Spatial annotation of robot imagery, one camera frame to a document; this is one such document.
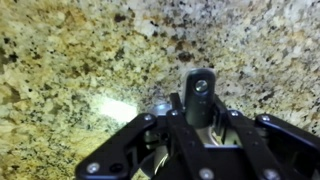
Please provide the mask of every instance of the metal bolt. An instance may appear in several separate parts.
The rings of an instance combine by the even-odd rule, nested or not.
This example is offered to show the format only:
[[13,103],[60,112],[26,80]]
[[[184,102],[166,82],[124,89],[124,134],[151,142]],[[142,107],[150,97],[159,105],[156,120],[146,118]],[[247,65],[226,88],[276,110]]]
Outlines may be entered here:
[[267,180],[280,180],[278,172],[274,169],[265,169],[263,175]]
[[202,168],[200,171],[199,171],[199,175],[202,179],[205,179],[205,180],[209,180],[209,179],[213,179],[214,178],[214,174],[213,172],[208,169],[208,168]]
[[150,114],[147,114],[144,116],[144,120],[149,121],[152,119],[152,116]]
[[238,114],[237,111],[231,111],[231,115],[232,115],[232,116],[239,116],[239,114]]
[[173,116],[176,116],[176,115],[178,115],[178,111],[177,111],[177,110],[173,110],[173,111],[171,112],[171,114],[172,114]]
[[263,116],[262,116],[262,120],[264,120],[264,121],[270,121],[270,118],[269,118],[269,116],[267,116],[267,115],[263,115]]
[[100,168],[99,163],[94,162],[94,163],[91,163],[87,166],[87,171],[88,171],[88,173],[93,174],[93,173],[99,171],[99,168]]
[[206,91],[208,89],[208,83],[205,80],[199,80],[196,83],[196,91],[198,92],[203,92]]

